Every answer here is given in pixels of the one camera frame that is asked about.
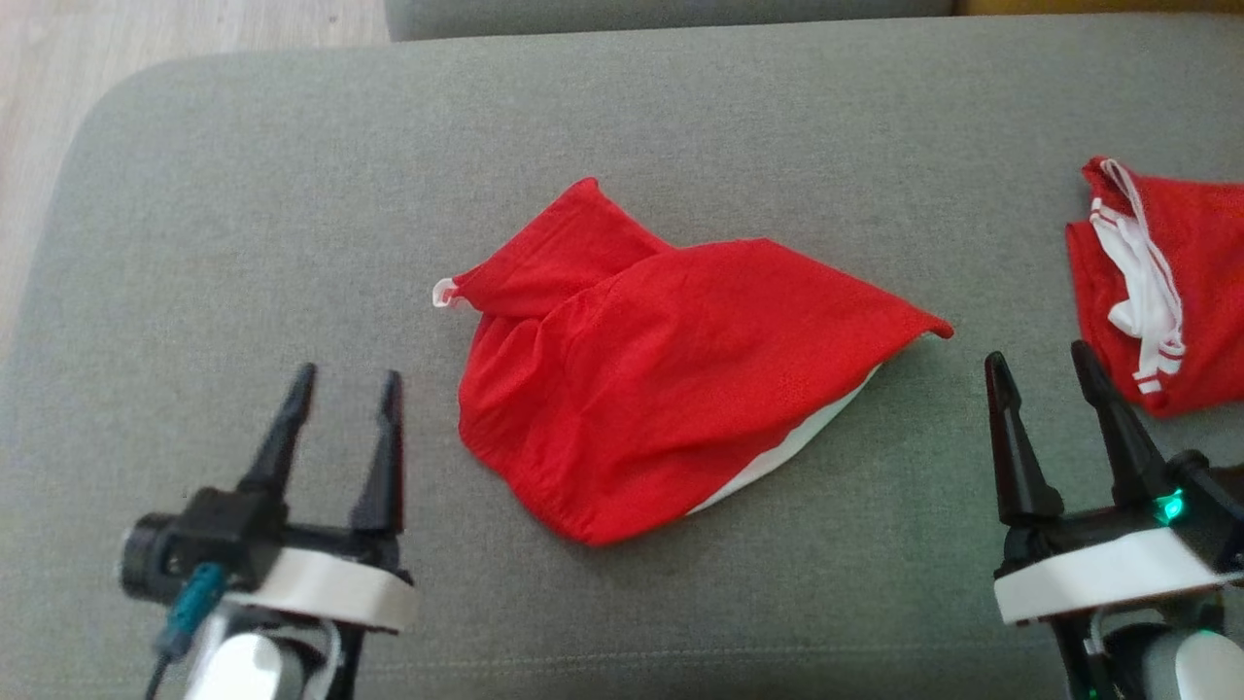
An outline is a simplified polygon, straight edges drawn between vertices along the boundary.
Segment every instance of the gray couch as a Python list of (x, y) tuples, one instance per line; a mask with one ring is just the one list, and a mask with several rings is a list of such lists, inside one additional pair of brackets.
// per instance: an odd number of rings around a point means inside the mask
[[(1113, 15), (430, 41), (128, 80), (63, 165), (0, 383), (0, 695), (138, 694), (162, 612), (122, 598), (121, 532), (231, 484), (313, 361), (290, 495), (312, 522), (348, 510), (383, 371), (408, 384), (423, 608), (368, 643), (360, 698), (1060, 698), (1050, 635), (993, 602), (982, 361), (1006, 352), (1069, 507), (1106, 504), (1067, 356), (1079, 168), (1244, 179), (1242, 68), (1240, 19)], [(459, 444), (475, 317), (428, 297), (588, 174), (677, 245), (771, 236), (958, 334), (719, 506), (607, 550), (559, 540)], [(1228, 463), (1242, 420), (1152, 429)]]

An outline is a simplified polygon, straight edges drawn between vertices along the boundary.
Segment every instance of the green led light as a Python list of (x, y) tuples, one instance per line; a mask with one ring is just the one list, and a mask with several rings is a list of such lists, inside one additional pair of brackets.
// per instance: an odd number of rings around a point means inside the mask
[(1172, 521), (1183, 515), (1183, 490), (1177, 489), (1171, 496), (1163, 496), (1153, 501), (1157, 505), (1154, 517), (1162, 525), (1171, 525)]

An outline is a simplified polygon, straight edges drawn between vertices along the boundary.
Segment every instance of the blue cable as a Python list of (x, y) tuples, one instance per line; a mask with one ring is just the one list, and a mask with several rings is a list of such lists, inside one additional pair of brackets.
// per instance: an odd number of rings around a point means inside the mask
[(156, 698), (156, 690), (164, 676), (164, 670), (180, 661), (190, 652), (199, 625), (208, 619), (228, 587), (225, 569), (220, 564), (204, 563), (195, 567), (190, 579), (185, 582), (182, 593), (168, 609), (164, 629), (156, 638), (156, 673), (147, 688), (147, 698)]

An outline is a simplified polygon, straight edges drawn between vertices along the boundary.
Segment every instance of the gray cushion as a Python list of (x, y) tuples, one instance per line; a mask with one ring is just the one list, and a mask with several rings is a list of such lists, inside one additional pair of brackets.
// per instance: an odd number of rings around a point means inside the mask
[[(424, 606), (368, 643), (361, 698), (1056, 696), (1049, 634), (994, 607), (982, 361), (1005, 349), (1069, 507), (1107, 504), (1067, 356), (1079, 168), (1108, 153), (1244, 179), (1242, 39), (1203, 16), (886, 20), (244, 55), (127, 81), (65, 163), (0, 388), (0, 694), (137, 694), (162, 615), (117, 589), (119, 533), (233, 484), (313, 361), (297, 518), (341, 522), (383, 371), (409, 388), (403, 547)], [(459, 444), (476, 318), (429, 288), (587, 174), (674, 244), (768, 235), (958, 334), (917, 342), (709, 511), (610, 550), (559, 540)], [(1242, 420), (1154, 431), (1238, 461)]]
[(386, 0), (389, 36), (443, 39), (948, 15), (953, 0)]

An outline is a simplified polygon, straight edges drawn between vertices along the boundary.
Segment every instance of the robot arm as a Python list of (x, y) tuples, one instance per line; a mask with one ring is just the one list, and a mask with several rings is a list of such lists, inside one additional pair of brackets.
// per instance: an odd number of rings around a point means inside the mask
[(332, 528), (291, 525), (285, 505), (315, 374), (315, 366), (300, 371), (234, 491), (203, 489), (180, 515), (149, 513), (127, 535), (122, 589), (170, 610), (148, 698), (193, 643), (189, 699), (348, 700), (366, 635), (411, 624), (415, 593), (397, 541), (401, 377), (389, 373), (376, 455), (348, 527)]
[[(1244, 581), (1244, 466), (1162, 459), (1084, 341), (1071, 348), (1115, 477), (1112, 507), (1064, 515), (1019, 417), (1000, 353), (985, 361), (998, 517), (994, 594), (1008, 624), (1049, 624), (1074, 700), (1239, 698), (1244, 650), (1224, 637), (1223, 587)], [(1107, 622), (1147, 612), (1161, 623)]]

